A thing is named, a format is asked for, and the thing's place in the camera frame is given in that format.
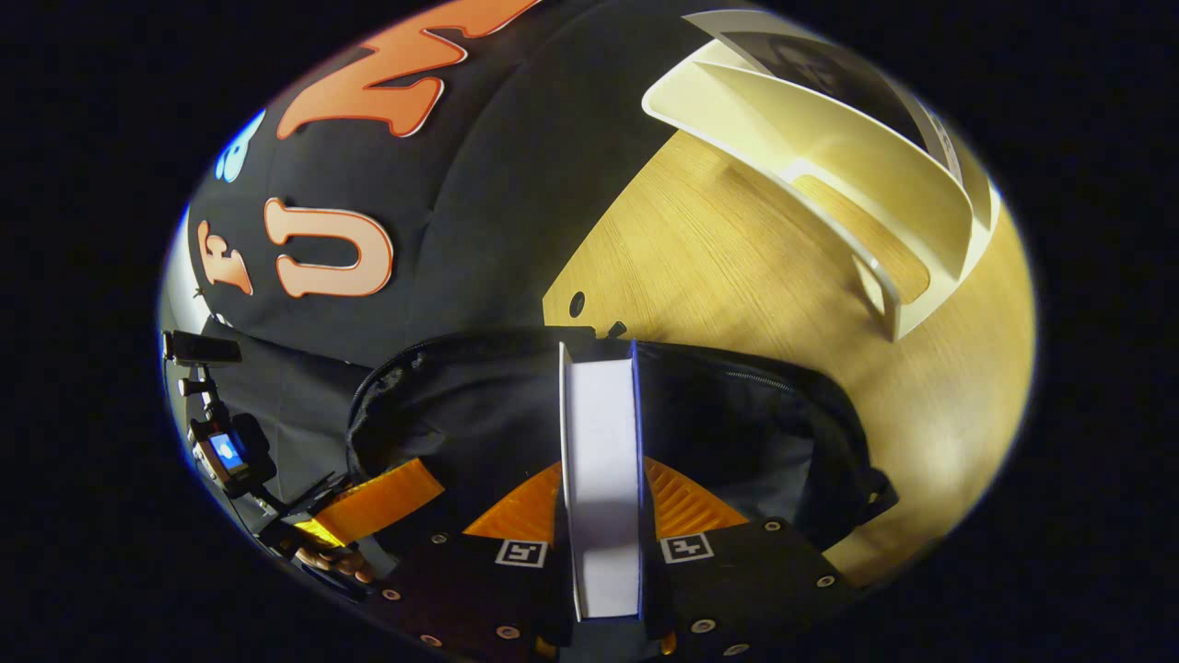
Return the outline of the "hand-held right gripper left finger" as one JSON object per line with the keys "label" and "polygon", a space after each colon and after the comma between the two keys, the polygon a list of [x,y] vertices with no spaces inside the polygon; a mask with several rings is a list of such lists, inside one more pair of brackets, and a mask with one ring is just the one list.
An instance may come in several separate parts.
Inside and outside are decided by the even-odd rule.
{"label": "hand-held right gripper left finger", "polygon": [[553,596],[560,465],[461,516],[456,488],[373,536],[396,565],[378,580],[380,625],[454,662],[556,662]]}

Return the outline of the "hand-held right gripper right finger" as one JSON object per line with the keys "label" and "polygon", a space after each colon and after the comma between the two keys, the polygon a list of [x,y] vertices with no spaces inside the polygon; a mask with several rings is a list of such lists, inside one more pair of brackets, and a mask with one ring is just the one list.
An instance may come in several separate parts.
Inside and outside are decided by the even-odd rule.
{"label": "hand-held right gripper right finger", "polygon": [[862,591],[780,517],[750,519],[646,459],[653,533],[643,622],[653,662],[771,662]]}

